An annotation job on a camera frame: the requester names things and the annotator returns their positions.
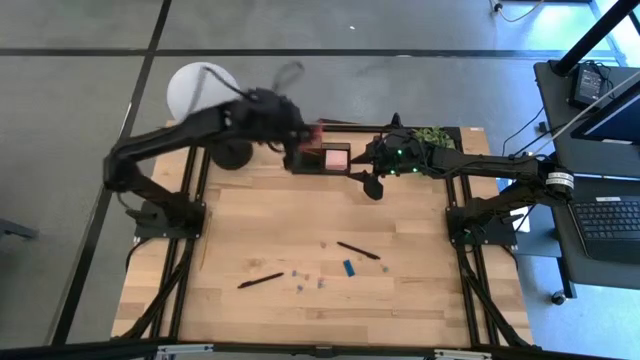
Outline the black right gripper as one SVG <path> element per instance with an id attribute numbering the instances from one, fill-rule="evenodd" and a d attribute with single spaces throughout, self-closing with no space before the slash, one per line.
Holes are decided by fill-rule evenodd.
<path id="1" fill-rule="evenodd" d="M 374 174 L 361 171 L 350 173 L 349 178 L 360 182 L 364 193 L 370 199 L 381 200 L 384 188 L 377 176 L 427 174 L 427 145 L 413 130 L 395 129 L 387 134 L 375 136 L 370 143 L 370 151 L 352 157 L 351 163 L 372 164 Z"/>

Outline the white globe lamp black base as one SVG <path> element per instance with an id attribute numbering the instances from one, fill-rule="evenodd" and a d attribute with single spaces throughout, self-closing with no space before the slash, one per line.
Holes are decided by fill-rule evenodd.
<path id="1" fill-rule="evenodd" d="M 174 120 L 180 122 L 191 113 L 238 100 L 235 78 L 223 67 L 209 62 L 182 66 L 167 86 L 166 102 Z M 203 147 L 213 163 L 224 170 L 238 170 L 253 156 L 253 146 L 245 140 L 208 141 Z"/>

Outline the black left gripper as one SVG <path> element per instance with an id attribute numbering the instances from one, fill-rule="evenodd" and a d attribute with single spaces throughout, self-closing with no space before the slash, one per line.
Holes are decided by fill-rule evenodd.
<path id="1" fill-rule="evenodd" d="M 239 129 L 250 140 L 283 143 L 286 170 L 294 168 L 301 144 L 320 141 L 319 123 L 305 124 L 290 99 L 265 88 L 252 89 L 239 102 Z"/>

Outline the white paper sheet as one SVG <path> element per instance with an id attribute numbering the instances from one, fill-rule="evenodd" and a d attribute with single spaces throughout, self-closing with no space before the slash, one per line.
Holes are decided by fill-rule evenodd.
<path id="1" fill-rule="evenodd" d="M 530 207 L 522 207 L 511 212 L 512 216 L 519 215 L 519 218 L 513 222 L 513 228 L 516 232 L 528 233 L 530 231 L 529 215 L 532 210 Z"/>

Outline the black pen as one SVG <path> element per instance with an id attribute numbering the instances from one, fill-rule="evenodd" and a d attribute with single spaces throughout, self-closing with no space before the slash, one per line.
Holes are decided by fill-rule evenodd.
<path id="1" fill-rule="evenodd" d="M 352 245 L 346 244 L 346 243 L 344 243 L 344 242 L 337 242 L 337 245 L 339 245 L 339 246 L 341 246 L 341 247 L 343 247 L 343 248 L 346 248 L 346 249 L 348 249 L 348 250 L 350 250 L 350 251 L 357 252 L 357 253 L 359 253 L 359 254 L 361 254 L 361 255 L 364 255 L 365 257 L 367 257 L 367 258 L 369 258 L 369 259 L 373 259 L 373 260 L 380 260 L 380 259 L 381 259 L 381 258 L 380 258 L 378 255 L 376 255 L 376 254 L 373 254 L 373 253 L 368 252 L 368 251 L 366 251 L 366 250 L 363 250 L 363 249 L 357 248 L 357 247 L 355 247 L 355 246 L 352 246 Z"/>
<path id="2" fill-rule="evenodd" d="M 241 283 L 240 285 L 238 285 L 237 289 L 244 289 L 244 288 L 248 288 L 248 287 L 251 287 L 251 286 L 255 286 L 255 285 L 261 284 L 263 282 L 267 282 L 267 281 L 271 281 L 271 280 L 280 278 L 283 275 L 284 275 L 283 272 L 279 272 L 279 273 L 274 273 L 274 274 L 271 274 L 271 275 L 268 275 L 268 276 L 264 276 L 264 277 L 261 277 L 261 278 L 258 278 L 258 279 L 248 280 L 248 281 L 245 281 L 245 282 Z"/>

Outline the black power adapter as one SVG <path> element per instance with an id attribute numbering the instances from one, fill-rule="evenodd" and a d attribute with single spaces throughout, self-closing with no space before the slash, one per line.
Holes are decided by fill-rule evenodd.
<path id="1" fill-rule="evenodd" d="M 585 109 L 602 95 L 606 83 L 603 67 L 594 62 L 578 64 L 572 74 L 567 102 L 570 106 Z"/>

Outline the green plant in white pot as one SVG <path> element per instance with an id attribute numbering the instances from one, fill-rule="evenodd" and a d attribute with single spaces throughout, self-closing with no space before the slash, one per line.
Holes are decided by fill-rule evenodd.
<path id="1" fill-rule="evenodd" d="M 445 165 L 445 158 L 456 152 L 453 139 L 440 127 L 412 130 L 410 139 L 417 149 L 417 168 L 434 179 L 448 176 L 450 165 Z"/>

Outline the black mesh desk organizer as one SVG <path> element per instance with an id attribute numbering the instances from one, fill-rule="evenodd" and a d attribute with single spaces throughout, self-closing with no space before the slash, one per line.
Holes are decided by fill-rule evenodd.
<path id="1" fill-rule="evenodd" d="M 349 167 L 346 171 L 327 171 L 325 169 L 325 152 L 327 150 L 346 150 L 349 152 Z M 292 170 L 293 174 L 300 175 L 323 175 L 323 176 L 346 176 L 351 170 L 351 144 L 345 142 L 327 142 L 322 137 L 322 145 L 319 149 L 311 151 L 300 151 L 296 164 Z"/>

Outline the grey chair part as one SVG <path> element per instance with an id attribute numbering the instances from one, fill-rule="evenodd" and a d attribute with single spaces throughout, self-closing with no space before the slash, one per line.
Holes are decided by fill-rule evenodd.
<path id="1" fill-rule="evenodd" d="M 39 232 L 36 229 L 32 229 L 18 223 L 0 218 L 0 239 L 4 236 L 18 236 L 23 239 L 35 239 Z"/>

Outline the pink sticky notes pad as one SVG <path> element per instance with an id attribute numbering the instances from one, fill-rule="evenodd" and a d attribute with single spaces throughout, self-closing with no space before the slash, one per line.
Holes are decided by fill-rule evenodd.
<path id="1" fill-rule="evenodd" d="M 325 169 L 327 171 L 346 171 L 349 167 L 349 152 L 346 150 L 327 150 Z"/>

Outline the black desk monitor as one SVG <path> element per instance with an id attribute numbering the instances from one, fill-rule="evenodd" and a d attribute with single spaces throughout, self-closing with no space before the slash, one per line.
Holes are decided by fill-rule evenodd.
<path id="1" fill-rule="evenodd" d="M 572 130 L 570 136 L 640 145 L 640 80 Z"/>

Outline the black keyboard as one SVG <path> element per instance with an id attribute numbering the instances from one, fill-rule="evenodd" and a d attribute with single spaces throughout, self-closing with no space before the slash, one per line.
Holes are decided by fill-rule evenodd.
<path id="1" fill-rule="evenodd" d="M 582 198 L 569 209 L 590 258 L 640 265 L 640 196 Z"/>

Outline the black side desk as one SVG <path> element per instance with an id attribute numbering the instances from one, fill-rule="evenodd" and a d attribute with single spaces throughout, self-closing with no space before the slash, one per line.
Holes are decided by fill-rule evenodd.
<path id="1" fill-rule="evenodd" d="M 569 77 L 554 74 L 549 62 L 536 63 L 534 73 L 551 128 L 562 127 L 581 113 L 566 101 Z M 571 131 L 581 124 L 576 121 L 553 140 L 556 157 L 565 167 L 579 174 L 640 178 L 640 146 L 572 138 Z"/>
<path id="2" fill-rule="evenodd" d="M 577 199 L 610 196 L 640 196 L 640 181 L 578 177 L 572 201 L 552 209 L 562 262 L 574 283 L 640 290 L 640 265 L 598 261 L 586 254 L 569 209 Z"/>

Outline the black vertical support pole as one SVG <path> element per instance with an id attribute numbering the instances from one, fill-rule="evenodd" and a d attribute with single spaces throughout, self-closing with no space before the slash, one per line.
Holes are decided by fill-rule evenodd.
<path id="1" fill-rule="evenodd" d="M 567 75 L 638 5 L 640 0 L 617 0 L 559 61 L 551 64 L 552 72 L 558 76 Z"/>

